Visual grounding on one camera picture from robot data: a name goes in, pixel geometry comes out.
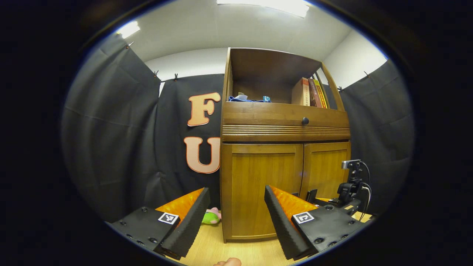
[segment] orange letter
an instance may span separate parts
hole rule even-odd
[[[191,96],[189,101],[191,102],[191,119],[187,121],[188,126],[197,126],[207,124],[209,119],[205,117],[205,111],[209,115],[213,114],[214,104],[211,100],[216,102],[220,101],[220,94],[217,92]]]
[[[209,138],[211,158],[210,164],[201,164],[199,161],[199,147],[202,139],[198,137],[187,137],[184,139],[186,145],[185,157],[187,165],[194,171],[203,174],[211,174],[220,168],[220,138]]]

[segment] cabinet door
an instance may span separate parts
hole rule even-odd
[[[304,173],[299,197],[306,199],[307,192],[317,189],[318,198],[338,197],[340,183],[348,179],[348,170],[342,161],[350,160],[350,142],[304,144]]]
[[[299,192],[302,144],[222,144],[221,201],[224,241],[275,237],[264,187]]]

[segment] wooden floor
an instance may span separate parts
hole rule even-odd
[[[353,218],[359,219],[357,212]],[[366,214],[362,222],[369,219]],[[189,266],[212,266],[230,257],[239,258],[242,266],[285,266],[293,264],[293,259],[286,260],[277,239],[252,243],[223,243],[222,223],[216,225],[202,224],[194,244],[186,257],[178,262]]]

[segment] cabinet drawer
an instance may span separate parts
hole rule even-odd
[[[308,119],[307,124],[302,124],[304,117]],[[280,103],[223,103],[223,142],[348,139],[350,125],[344,111]]]

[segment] ceiling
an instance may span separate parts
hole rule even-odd
[[[325,59],[351,27],[311,6],[305,18],[216,0],[175,0],[137,19],[140,31],[126,38],[144,61],[185,51],[251,47]]]

